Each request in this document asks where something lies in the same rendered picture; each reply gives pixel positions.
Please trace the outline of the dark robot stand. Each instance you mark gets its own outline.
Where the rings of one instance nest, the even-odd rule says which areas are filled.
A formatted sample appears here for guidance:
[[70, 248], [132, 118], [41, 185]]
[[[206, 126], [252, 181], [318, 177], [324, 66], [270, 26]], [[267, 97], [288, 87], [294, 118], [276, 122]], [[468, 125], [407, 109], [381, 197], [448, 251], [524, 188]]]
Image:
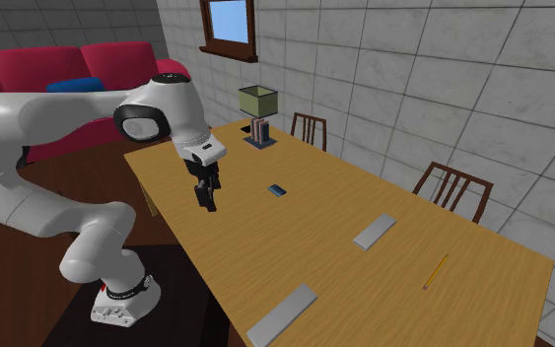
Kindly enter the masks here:
[[227, 347], [229, 322], [178, 244], [132, 248], [161, 286], [157, 306], [130, 327], [93, 322], [102, 281], [84, 284], [42, 347]]

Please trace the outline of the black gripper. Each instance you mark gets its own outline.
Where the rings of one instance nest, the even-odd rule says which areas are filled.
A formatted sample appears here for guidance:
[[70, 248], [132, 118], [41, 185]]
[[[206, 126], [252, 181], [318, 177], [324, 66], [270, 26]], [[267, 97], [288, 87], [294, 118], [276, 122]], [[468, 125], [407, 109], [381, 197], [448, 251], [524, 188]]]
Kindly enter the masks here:
[[196, 198], [200, 207], [204, 207], [208, 212], [216, 212], [213, 189], [221, 188], [219, 180], [219, 166], [215, 162], [209, 166], [185, 160], [185, 165], [190, 174], [198, 178], [198, 184], [194, 186]]

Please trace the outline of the brown wooden chair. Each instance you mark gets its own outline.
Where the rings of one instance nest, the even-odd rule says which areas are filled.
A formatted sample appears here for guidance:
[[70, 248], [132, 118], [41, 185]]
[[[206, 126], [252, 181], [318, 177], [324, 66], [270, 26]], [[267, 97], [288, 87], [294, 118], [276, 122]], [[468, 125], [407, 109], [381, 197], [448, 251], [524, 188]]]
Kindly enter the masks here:
[[292, 136], [296, 135], [298, 122], [302, 122], [301, 140], [310, 145], [314, 144], [315, 131], [317, 125], [321, 125], [321, 150], [327, 151], [327, 122], [324, 118], [316, 117], [309, 114], [295, 112], [292, 119], [291, 132]]
[[437, 162], [432, 162], [427, 167], [422, 177], [419, 179], [416, 186], [414, 187], [412, 191], [413, 194], [419, 193], [427, 179], [431, 176], [433, 170], [440, 170], [445, 174], [439, 191], [437, 192], [433, 200], [433, 203], [438, 205], [440, 199], [444, 198], [441, 206], [443, 208], [446, 208], [447, 205], [450, 203], [451, 206], [449, 210], [451, 212], [455, 210], [457, 204], [464, 195], [464, 192], [467, 190], [468, 186], [471, 183], [475, 183], [483, 187], [483, 193], [475, 210], [474, 216], [472, 217], [472, 222], [478, 224], [485, 211], [494, 184], [488, 180], [479, 178], [469, 173], [464, 173], [449, 166], [442, 165]]

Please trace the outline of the red sofa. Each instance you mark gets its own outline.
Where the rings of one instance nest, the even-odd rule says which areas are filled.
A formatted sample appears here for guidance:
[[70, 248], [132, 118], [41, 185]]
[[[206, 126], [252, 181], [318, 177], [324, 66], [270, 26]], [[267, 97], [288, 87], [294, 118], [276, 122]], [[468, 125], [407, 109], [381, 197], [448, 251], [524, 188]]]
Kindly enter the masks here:
[[[156, 60], [148, 42], [110, 42], [74, 46], [49, 46], [0, 50], [0, 92], [46, 92], [47, 86], [83, 78], [98, 78], [106, 91], [132, 89], [160, 73], [182, 73], [185, 67], [170, 60]], [[188, 114], [176, 131], [207, 132], [203, 111]], [[67, 153], [124, 139], [111, 117], [87, 123], [61, 140], [26, 148], [19, 163], [54, 158]]]

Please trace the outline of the yellow pencil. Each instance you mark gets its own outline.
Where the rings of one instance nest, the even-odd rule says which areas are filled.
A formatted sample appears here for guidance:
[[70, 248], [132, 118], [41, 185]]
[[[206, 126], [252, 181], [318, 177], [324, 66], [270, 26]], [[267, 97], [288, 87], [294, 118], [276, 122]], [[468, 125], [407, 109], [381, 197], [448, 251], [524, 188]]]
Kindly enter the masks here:
[[430, 275], [430, 277], [428, 278], [428, 280], [425, 282], [424, 286], [423, 286], [423, 290], [427, 290], [430, 285], [432, 284], [433, 280], [435, 279], [435, 277], [438, 275], [438, 273], [440, 272], [441, 268], [443, 267], [443, 265], [446, 263], [446, 261], [449, 258], [449, 254], [446, 254], [442, 260], [439, 262], [439, 264], [437, 265], [437, 267], [435, 268], [435, 270], [432, 272], [432, 274]]

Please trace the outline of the window with brown frame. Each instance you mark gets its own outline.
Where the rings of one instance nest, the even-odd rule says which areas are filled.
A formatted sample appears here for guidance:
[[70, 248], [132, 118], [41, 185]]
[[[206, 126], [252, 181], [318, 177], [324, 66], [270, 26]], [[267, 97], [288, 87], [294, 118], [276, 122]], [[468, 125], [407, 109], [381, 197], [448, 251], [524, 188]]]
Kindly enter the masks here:
[[205, 44], [202, 52], [256, 63], [253, 0], [199, 0]]

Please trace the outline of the wooden table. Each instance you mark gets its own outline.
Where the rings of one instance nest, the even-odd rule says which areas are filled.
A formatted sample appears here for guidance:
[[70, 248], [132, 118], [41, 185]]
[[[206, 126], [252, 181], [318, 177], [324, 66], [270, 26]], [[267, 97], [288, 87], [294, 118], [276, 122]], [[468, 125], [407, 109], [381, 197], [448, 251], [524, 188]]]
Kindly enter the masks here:
[[[238, 123], [214, 134], [216, 212], [173, 144], [126, 161], [240, 334], [307, 284], [317, 299], [273, 347], [533, 347], [550, 258], [284, 132], [264, 150]], [[382, 214], [396, 223], [362, 250]]]

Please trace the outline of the table lamp with green shade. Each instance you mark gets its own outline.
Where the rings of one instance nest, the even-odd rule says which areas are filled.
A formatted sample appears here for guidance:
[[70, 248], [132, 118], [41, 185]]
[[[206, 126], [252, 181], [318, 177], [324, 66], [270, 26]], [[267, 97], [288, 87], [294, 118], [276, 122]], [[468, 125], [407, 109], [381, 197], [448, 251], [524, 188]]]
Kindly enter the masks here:
[[270, 137], [268, 117], [278, 113], [278, 93], [259, 85], [239, 89], [240, 110], [250, 116], [249, 135], [244, 141], [257, 149], [275, 143]]

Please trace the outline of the small grey flat slab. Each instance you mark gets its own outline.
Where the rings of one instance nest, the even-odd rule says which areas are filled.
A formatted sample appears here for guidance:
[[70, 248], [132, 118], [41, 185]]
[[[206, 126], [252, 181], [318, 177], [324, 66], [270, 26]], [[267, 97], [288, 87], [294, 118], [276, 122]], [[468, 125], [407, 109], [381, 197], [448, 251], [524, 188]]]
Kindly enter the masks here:
[[369, 250], [394, 224], [396, 220], [386, 214], [378, 216], [368, 227], [353, 239], [362, 250]]

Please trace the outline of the blue cushion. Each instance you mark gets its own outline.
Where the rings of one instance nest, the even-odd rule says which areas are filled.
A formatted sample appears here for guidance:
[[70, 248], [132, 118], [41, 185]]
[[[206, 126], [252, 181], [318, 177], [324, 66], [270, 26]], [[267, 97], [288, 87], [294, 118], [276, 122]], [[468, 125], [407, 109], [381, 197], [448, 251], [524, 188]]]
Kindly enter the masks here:
[[87, 77], [56, 82], [48, 85], [48, 93], [87, 93], [103, 92], [104, 84], [98, 77]]

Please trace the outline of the large grey flat slab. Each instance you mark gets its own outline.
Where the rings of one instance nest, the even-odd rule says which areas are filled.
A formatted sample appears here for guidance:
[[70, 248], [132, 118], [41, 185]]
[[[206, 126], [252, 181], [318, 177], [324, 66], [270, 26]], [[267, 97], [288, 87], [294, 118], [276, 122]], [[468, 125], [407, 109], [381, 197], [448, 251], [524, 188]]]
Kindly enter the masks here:
[[301, 284], [246, 333], [254, 347], [267, 347], [315, 300], [316, 293]]

